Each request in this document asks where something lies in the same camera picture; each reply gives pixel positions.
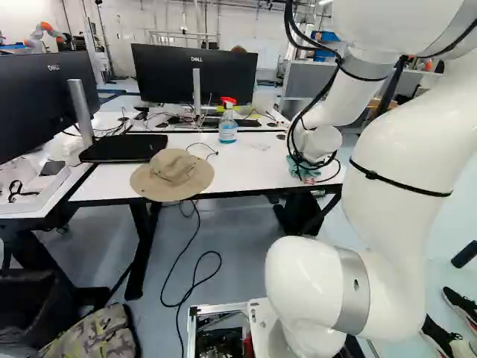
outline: desk surface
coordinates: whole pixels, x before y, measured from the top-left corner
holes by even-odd
[[[204,142],[219,152],[209,157],[215,170],[212,184],[199,197],[234,196],[238,192],[252,195],[268,189],[313,187],[293,178],[288,172],[285,141],[277,139],[276,133],[239,133],[237,142],[221,144],[217,133],[168,134],[168,148],[186,148],[195,142]],[[205,145],[194,145],[190,153],[206,158],[210,150]],[[70,198],[73,202],[90,202],[140,198],[129,184],[130,176],[138,164],[101,164],[84,181]],[[322,177],[333,176],[338,170],[334,162],[322,170]],[[343,183],[346,168],[320,186]]]
[[[133,116],[135,113],[126,112],[126,116]],[[108,129],[114,128],[119,124],[118,118],[122,116],[121,108],[119,108],[119,112],[107,112],[100,110],[95,114],[95,118],[92,121],[92,125],[94,128],[97,129]],[[73,128],[68,128],[67,132],[71,134],[78,134],[78,132]],[[44,148],[37,152],[35,156],[38,157],[49,157],[51,147],[54,146],[55,142],[67,143],[69,141],[79,140],[77,137],[67,136],[65,134],[58,134],[55,136],[53,140],[46,143]],[[31,212],[22,212],[22,213],[8,213],[8,214],[1,214],[0,220],[5,219],[41,219],[45,218],[58,204],[58,202],[68,193],[68,191],[86,174],[88,169],[92,167],[91,163],[83,163],[76,167],[70,167],[71,174],[67,177],[67,179],[60,185],[58,190],[54,192],[54,194],[49,198],[49,200],[42,206],[40,210],[31,211]]]
[[[121,112],[121,109],[124,108],[124,110],[127,111],[128,116],[130,118],[133,118],[138,111],[134,110],[135,106],[144,106],[144,102],[141,101],[141,97],[138,95],[120,95],[111,101],[106,102],[101,106],[101,112],[103,114],[106,113],[114,113],[115,115],[119,114]],[[244,112],[247,114],[249,113],[248,110],[243,109]],[[248,119],[257,119],[260,124],[262,125],[261,127],[239,127],[238,131],[284,131],[288,127],[288,122],[287,118],[282,116],[282,114],[278,111],[276,111],[273,108],[270,108],[268,110],[268,113],[270,114],[270,117],[275,118],[278,122],[279,125],[277,127],[269,127],[268,123],[274,122],[272,118],[269,116],[261,116],[257,113],[253,113]],[[237,116],[237,119],[243,118],[245,116]],[[154,131],[154,132],[161,132],[161,131],[197,131],[197,128],[195,126],[187,126],[185,125],[169,125],[166,128],[156,128],[156,125],[159,123],[166,122],[168,120],[169,116],[165,114],[161,114],[158,116],[153,116],[151,119],[148,120],[147,126],[143,121],[131,121],[134,126],[131,128],[130,131]],[[217,129],[214,128],[204,128],[202,131],[204,132],[213,132],[217,131]]]
[[[250,131],[258,131],[258,132],[283,132],[286,130],[288,127],[288,120],[282,116],[281,113],[278,111],[271,109],[268,111],[270,115],[263,116],[260,114],[254,114],[248,119],[255,119],[257,120],[260,124],[261,127],[238,127],[237,130],[238,132],[250,132]],[[237,116],[235,119],[240,119],[240,118],[245,118],[246,116]],[[147,131],[147,132],[166,132],[170,133],[172,131],[177,131],[177,132],[184,132],[184,131],[191,131],[191,132],[197,132],[197,127],[193,124],[189,123],[181,123],[178,125],[169,125],[168,127],[165,128],[157,128],[156,126],[161,123],[167,122],[167,120],[170,118],[170,116],[165,115],[165,114],[159,114],[158,116],[153,116],[151,119],[147,121],[147,123],[144,123],[143,121],[132,121],[134,124],[133,128],[131,128],[131,132],[141,132],[141,131]],[[276,127],[271,127],[269,126],[270,123],[275,123],[277,124]],[[217,128],[202,128],[202,132],[217,132]]]

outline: beige bucket hat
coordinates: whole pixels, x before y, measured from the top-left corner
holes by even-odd
[[[153,201],[178,201],[205,190],[214,169],[205,160],[183,149],[163,149],[148,164],[131,175],[130,185],[139,195]]]

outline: bottle cap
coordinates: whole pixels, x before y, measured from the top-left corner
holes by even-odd
[[[221,97],[221,101],[223,101],[225,103],[226,108],[227,108],[227,103],[226,102],[229,102],[234,106],[237,104],[237,100],[235,98],[232,98],[232,97]]]

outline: black laptop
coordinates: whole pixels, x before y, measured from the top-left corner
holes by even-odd
[[[164,134],[105,136],[79,155],[83,163],[144,163],[167,146]]]

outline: person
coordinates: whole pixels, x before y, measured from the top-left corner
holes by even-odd
[[[233,46],[232,49],[230,50],[231,52],[236,52],[238,54],[246,54],[248,53],[248,51],[241,47],[240,45],[237,45],[237,46]]]
[[[230,49],[230,51],[235,52],[236,54],[248,54],[248,51],[240,45],[233,46]],[[253,86],[253,91],[254,92],[257,91],[258,88],[259,88],[259,84],[258,84],[257,80],[255,79],[255,85]]]

